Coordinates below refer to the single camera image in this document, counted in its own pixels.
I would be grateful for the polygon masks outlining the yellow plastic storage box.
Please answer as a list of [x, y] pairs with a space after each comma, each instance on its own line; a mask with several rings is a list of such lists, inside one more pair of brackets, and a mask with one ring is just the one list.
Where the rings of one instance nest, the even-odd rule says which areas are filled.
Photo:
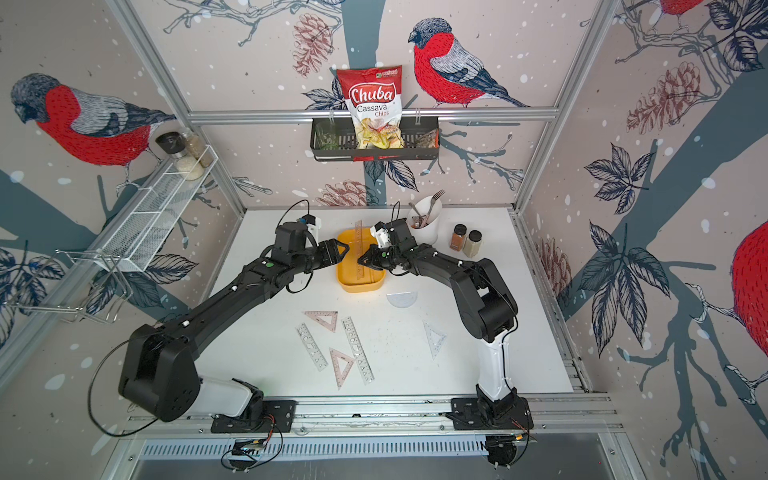
[[[370, 234], [369, 230], [363, 227], [363, 238], [365, 245], [365, 252], [370, 246], [376, 246], [377, 242]], [[343, 243], [349, 245], [350, 250], [345, 256], [344, 260], [337, 265], [337, 281], [342, 288], [348, 293], [366, 293], [379, 289], [386, 277], [386, 272], [383, 270], [373, 270], [364, 267], [365, 279], [362, 282], [358, 282], [356, 279], [355, 268], [355, 230], [354, 228], [344, 230], [340, 233], [337, 239]]]

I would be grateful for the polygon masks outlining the clear triangle ruler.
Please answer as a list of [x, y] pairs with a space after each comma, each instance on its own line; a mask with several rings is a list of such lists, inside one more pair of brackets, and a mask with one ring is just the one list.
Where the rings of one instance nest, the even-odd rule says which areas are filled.
[[423, 325], [431, 357], [435, 360], [438, 357], [447, 336], [427, 322], [424, 322]]

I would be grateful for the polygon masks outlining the clear grey stencil ruler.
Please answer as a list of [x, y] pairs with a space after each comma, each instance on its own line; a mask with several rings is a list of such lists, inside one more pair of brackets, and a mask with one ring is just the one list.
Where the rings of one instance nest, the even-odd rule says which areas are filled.
[[356, 330], [356, 327], [354, 325], [352, 318], [351, 317], [343, 318], [342, 326], [344, 328], [346, 338], [352, 349], [353, 357], [358, 365], [358, 369], [362, 376], [363, 382], [365, 384], [372, 383], [375, 380], [375, 376], [371, 369], [370, 363], [368, 362], [367, 356], [365, 354], [363, 345], [361, 343], [360, 337], [358, 335], [358, 332]]

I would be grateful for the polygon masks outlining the pink straight stencil ruler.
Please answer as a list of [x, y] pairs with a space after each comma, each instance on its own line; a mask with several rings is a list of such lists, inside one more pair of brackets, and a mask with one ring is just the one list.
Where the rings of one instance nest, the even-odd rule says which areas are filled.
[[357, 220], [355, 222], [355, 268], [356, 268], [356, 279], [358, 282], [362, 282], [365, 279], [365, 269], [364, 266], [359, 263], [359, 258], [365, 253], [365, 245], [364, 245], [364, 238], [363, 238], [363, 222], [361, 220]]

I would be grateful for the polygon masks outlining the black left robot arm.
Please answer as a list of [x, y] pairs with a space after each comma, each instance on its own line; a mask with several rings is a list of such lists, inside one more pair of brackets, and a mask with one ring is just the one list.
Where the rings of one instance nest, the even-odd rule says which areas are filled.
[[119, 394], [163, 422], [192, 414], [244, 414], [257, 400], [258, 389], [235, 379], [202, 377], [195, 361], [219, 335], [286, 289], [296, 275], [334, 266], [348, 252], [349, 246], [337, 239], [317, 242], [305, 223], [279, 225], [274, 243], [222, 290], [174, 321], [144, 325], [132, 333]]

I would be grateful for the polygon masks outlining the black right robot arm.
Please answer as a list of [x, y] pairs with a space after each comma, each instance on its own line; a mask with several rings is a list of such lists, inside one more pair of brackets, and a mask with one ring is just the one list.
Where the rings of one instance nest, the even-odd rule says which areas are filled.
[[378, 222], [370, 228], [376, 244], [358, 263], [373, 270], [397, 268], [433, 279], [452, 291], [460, 320], [478, 347], [478, 396], [489, 403], [515, 402], [517, 389], [506, 374], [505, 336], [514, 332], [518, 305], [493, 261], [461, 260], [419, 244], [407, 222]]

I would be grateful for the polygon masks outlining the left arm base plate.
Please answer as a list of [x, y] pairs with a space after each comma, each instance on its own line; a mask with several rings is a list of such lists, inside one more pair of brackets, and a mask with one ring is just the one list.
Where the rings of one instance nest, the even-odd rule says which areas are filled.
[[289, 433], [292, 428], [296, 400], [266, 400], [258, 387], [235, 379], [235, 383], [247, 389], [248, 403], [238, 416], [215, 414], [211, 424], [213, 434], [268, 433], [279, 430]]

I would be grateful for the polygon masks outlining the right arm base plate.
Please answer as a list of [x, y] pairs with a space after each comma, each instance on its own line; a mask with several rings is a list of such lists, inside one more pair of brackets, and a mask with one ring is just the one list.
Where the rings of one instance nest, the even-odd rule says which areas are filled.
[[534, 427], [528, 400], [515, 387], [501, 399], [492, 400], [479, 385], [475, 397], [454, 397], [451, 410], [443, 416], [453, 422], [456, 430], [528, 431]]

